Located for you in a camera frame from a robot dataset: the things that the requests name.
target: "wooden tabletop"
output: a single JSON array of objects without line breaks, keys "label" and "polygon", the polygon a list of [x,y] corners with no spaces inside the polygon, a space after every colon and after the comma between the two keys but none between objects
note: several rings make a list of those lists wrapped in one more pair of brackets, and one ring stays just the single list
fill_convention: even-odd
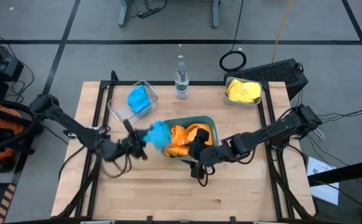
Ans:
[{"label": "wooden tabletop", "polygon": [[[75,119],[91,126],[97,101],[99,82],[83,84]],[[179,99],[174,86],[155,86],[159,94],[158,107],[147,117],[133,124],[145,129],[156,120],[209,115],[216,123],[219,139],[236,133],[255,131],[260,126],[258,109],[248,110],[222,102],[223,86],[190,86],[189,96]],[[126,104],[122,94],[129,86],[115,86],[114,102]],[[270,92],[276,117],[290,108],[284,83],[270,83]],[[262,97],[265,111],[267,103]],[[102,103],[101,118],[105,104]],[[109,118],[112,139],[124,138],[127,133],[122,123]],[[297,140],[291,145],[300,148]],[[66,158],[80,148],[77,140],[70,141]],[[249,165],[222,163],[209,177],[207,187],[201,187],[190,177],[190,168],[181,161],[161,155],[151,144],[146,146],[147,161],[132,159],[132,170],[117,179],[102,172],[98,182],[93,219],[95,220],[217,220],[228,221],[236,216],[239,221],[276,221],[274,200],[270,185],[265,147],[258,145],[254,160]],[[60,213],[80,187],[86,150],[74,157],[65,167],[59,182],[52,215]],[[298,152],[286,148],[283,154],[290,190],[305,209],[315,213],[303,159]],[[105,169],[118,173],[111,163]],[[279,188],[283,216],[287,217],[284,195]],[[89,192],[85,195],[83,214],[86,214]]]}]

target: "plastic bottle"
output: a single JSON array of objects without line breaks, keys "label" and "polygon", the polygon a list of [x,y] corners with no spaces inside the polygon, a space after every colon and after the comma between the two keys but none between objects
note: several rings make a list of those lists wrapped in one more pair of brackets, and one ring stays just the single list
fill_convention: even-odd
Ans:
[{"label": "plastic bottle", "polygon": [[189,76],[185,62],[178,62],[178,72],[175,75],[175,95],[180,99],[189,95]]}]

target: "green bin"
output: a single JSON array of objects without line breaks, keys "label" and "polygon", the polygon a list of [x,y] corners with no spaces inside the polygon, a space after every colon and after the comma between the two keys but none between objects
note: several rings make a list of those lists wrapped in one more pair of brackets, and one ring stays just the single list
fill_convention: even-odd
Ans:
[{"label": "green bin", "polygon": [[[180,125],[186,129],[192,124],[207,124],[208,126],[210,126],[210,129],[211,129],[211,135],[212,135],[211,137],[212,137],[213,145],[214,146],[219,145],[216,123],[210,116],[205,116],[205,115],[204,116],[190,116],[187,118],[168,119],[163,122],[165,124],[167,124],[170,129],[174,125]],[[184,156],[184,157],[168,157],[166,155],[164,155],[164,156],[167,158],[170,158],[170,159],[182,159],[182,160],[192,160],[193,159],[191,156]]]}]

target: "table leg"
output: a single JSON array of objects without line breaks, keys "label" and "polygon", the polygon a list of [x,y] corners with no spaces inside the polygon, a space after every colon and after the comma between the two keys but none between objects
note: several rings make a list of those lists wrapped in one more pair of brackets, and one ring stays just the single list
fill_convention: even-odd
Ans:
[{"label": "table leg", "polygon": [[121,11],[120,11],[120,18],[118,18],[118,26],[124,27],[125,17],[126,17],[126,10],[128,9],[128,2],[129,0],[121,0]]},{"label": "table leg", "polygon": [[219,27],[219,1],[214,0],[212,2],[212,28],[217,29]]}]

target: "orange cloth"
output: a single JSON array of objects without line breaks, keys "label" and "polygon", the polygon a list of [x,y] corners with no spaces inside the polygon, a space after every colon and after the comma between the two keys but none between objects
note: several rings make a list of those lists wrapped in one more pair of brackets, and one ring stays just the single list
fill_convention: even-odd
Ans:
[{"label": "orange cloth", "polygon": [[211,129],[207,124],[192,124],[186,130],[180,125],[174,125],[171,127],[172,144],[164,148],[164,154],[168,157],[189,156],[189,148],[185,145],[194,140],[199,128],[208,131],[209,139],[206,144],[212,146]]}]

